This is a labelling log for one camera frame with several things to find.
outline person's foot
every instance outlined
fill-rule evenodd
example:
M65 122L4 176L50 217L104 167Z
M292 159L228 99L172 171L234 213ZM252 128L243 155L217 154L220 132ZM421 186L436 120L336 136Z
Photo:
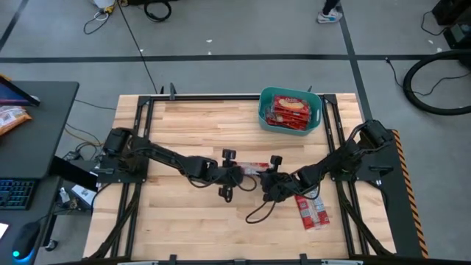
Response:
M321 11L317 15L317 22L321 23L321 24L323 24L323 23L335 23L335 22L339 21L342 16L343 16L343 14L337 12L337 10L335 10L335 8L332 9L329 12L328 15L324 15Z

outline computer mouse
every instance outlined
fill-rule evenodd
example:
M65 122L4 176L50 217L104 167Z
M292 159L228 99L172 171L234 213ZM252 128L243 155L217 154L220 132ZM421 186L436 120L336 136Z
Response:
M22 260L26 258L35 248L39 230L39 222L27 223L20 229L20 233L18 233L15 242L13 242L13 257L16 260Z

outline orange and black tape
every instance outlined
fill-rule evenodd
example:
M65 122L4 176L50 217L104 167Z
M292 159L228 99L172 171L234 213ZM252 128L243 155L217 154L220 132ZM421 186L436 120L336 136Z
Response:
M417 210L417 204L415 203L414 191L412 190L411 178L407 171L406 158L404 157L403 145L400 143L400 135L396 130L392 130L394 139L396 140L397 154L399 154L399 160L401 168L403 170L404 182L406 183L406 189L408 193L409 202L411 203L412 217L414 218L415 228L417 230L417 236L419 238L420 249L422 250L422 257L428 258L428 249L425 244L424 233L422 225L420 224L419 211Z

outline gray concrete floor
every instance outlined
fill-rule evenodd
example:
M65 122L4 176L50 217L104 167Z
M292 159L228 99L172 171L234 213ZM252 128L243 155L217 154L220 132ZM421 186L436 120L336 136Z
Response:
M420 27L422 14L437 0L343 0L356 54L433 54L448 50L442 36ZM19 7L0 1L0 36ZM146 56L216 54L347 54L339 24L315 22L323 0L181 0L166 23L153 24L137 7L124 9ZM83 24L96 9L86 0L29 0L3 49L2 58L138 56L121 13L93 35ZM425 26L439 31L434 18ZM414 61L392 62L400 80ZM469 115L440 117L413 108L381 60L359 61L372 115L401 132L422 226L432 258L471 260L471 186L467 161ZM222 60L150 62L156 85L173 82L179 93L257 93L268 86L314 92L357 92L348 60ZM456 61L426 66L414 78L427 91L441 77L466 70ZM115 107L120 94L153 93L142 63L0 63L0 73L15 80L68 80L80 83L78 99ZM440 106L469 105L471 77L445 81L424 99ZM68 122L100 140L107 136L113 111L76 103ZM57 150L64 155L79 143L64 134ZM36 264L82 257L90 218L59 217L54 252L41 251Z

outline wooden table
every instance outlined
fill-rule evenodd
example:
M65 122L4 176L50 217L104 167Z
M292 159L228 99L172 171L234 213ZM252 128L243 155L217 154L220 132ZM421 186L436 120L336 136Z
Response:
M362 122L358 102L354 93L339 93L337 99L344 133L349 135ZM114 127L132 127L137 100L138 96L120 97ZM237 150L239 162L269 162L271 155L280 155L282 172L315 163L328 153L323 123L305 137L267 132L258 125L257 111L258 101L157 102L150 139L183 155L219 162L224 148ZM381 193L365 183L356 188L364 222L394 252ZM248 225L246 215L263 202L261 188L253 192L236 188L231 203L217 191L216 185L194 188L177 170L151 161L141 192L132 259L168 260L171 254L179 260L298 259L300 253L309 258L348 257L336 188L329 177L322 181L321 198L330 225L320 230L304 230L294 198L277 204L264 222ZM98 249L115 224L120 195L121 184L113 184L97 197L84 256ZM268 209L269 204L254 217L262 217ZM350 224L359 250L355 225L351 220ZM119 254L124 254L122 240Z

